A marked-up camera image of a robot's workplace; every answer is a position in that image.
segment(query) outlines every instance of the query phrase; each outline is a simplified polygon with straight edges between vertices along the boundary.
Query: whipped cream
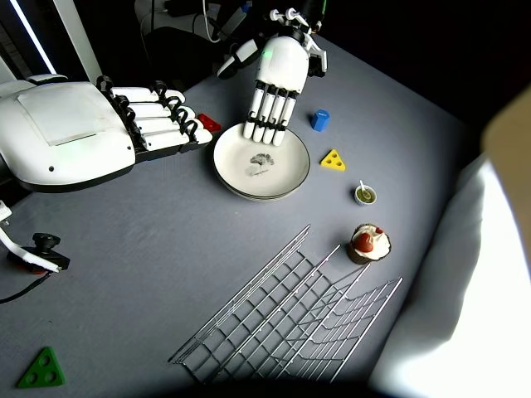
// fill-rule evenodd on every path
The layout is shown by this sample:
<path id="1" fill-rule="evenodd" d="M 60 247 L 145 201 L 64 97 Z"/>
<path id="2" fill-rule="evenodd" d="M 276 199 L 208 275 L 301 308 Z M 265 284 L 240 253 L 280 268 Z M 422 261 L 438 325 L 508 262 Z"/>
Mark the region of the whipped cream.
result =
<path id="1" fill-rule="evenodd" d="M 356 238 L 361 234 L 369 234 L 371 236 L 373 250 L 369 251 L 368 253 L 364 253 L 354 248 L 358 255 L 361 255 L 362 257 L 367 257 L 371 260 L 380 260 L 382 257 L 386 256 L 389 253 L 389 250 L 391 249 L 389 238 L 387 237 L 387 235 L 385 235 L 385 233 L 378 234 L 376 232 L 376 226 L 361 226 L 358 232 L 356 232 L 352 237 L 352 242 L 354 243 Z"/>

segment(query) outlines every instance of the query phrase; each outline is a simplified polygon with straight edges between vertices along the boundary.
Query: cupcake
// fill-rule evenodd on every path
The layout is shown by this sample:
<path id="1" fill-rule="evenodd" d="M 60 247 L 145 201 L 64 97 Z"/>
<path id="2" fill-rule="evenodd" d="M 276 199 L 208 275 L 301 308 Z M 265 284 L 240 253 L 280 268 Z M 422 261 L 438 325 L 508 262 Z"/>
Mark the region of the cupcake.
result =
<path id="1" fill-rule="evenodd" d="M 373 224 L 362 224 L 354 231 L 347 245 L 348 257 L 360 265 L 379 261 L 391 252 L 391 241 L 383 229 Z"/>

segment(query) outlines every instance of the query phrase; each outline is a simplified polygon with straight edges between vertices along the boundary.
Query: green toy block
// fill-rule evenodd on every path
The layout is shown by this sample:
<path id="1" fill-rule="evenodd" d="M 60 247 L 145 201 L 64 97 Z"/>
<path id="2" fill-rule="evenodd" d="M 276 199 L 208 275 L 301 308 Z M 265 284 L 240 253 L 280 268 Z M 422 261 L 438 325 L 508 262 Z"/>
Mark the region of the green toy block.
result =
<path id="1" fill-rule="evenodd" d="M 53 387 L 65 384 L 65 376 L 51 347 L 44 347 L 17 384 L 18 388 Z"/>

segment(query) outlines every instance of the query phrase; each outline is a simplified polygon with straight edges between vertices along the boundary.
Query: yellow triangle block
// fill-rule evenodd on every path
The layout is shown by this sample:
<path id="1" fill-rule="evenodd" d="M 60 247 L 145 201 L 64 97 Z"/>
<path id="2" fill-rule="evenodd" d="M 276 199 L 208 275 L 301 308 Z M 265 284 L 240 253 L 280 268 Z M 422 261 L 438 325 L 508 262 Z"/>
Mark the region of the yellow triangle block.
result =
<path id="1" fill-rule="evenodd" d="M 337 149 L 332 149 L 328 155 L 321 161 L 321 166 L 326 168 L 332 168 L 333 170 L 339 170 L 344 172 L 347 169 L 345 162 L 339 156 Z"/>

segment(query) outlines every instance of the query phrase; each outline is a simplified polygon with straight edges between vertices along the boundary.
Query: metal dish rack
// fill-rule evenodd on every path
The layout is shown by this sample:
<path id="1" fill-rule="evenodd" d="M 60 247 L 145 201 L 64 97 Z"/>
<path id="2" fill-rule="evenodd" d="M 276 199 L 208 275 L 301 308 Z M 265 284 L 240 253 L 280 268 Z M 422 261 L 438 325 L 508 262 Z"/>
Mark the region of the metal dish rack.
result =
<path id="1" fill-rule="evenodd" d="M 172 355 L 194 380 L 248 378 L 334 381 L 394 295 L 402 278 L 367 292 L 353 287 L 360 266 L 340 280 L 301 252 L 306 226 L 242 290 Z"/>

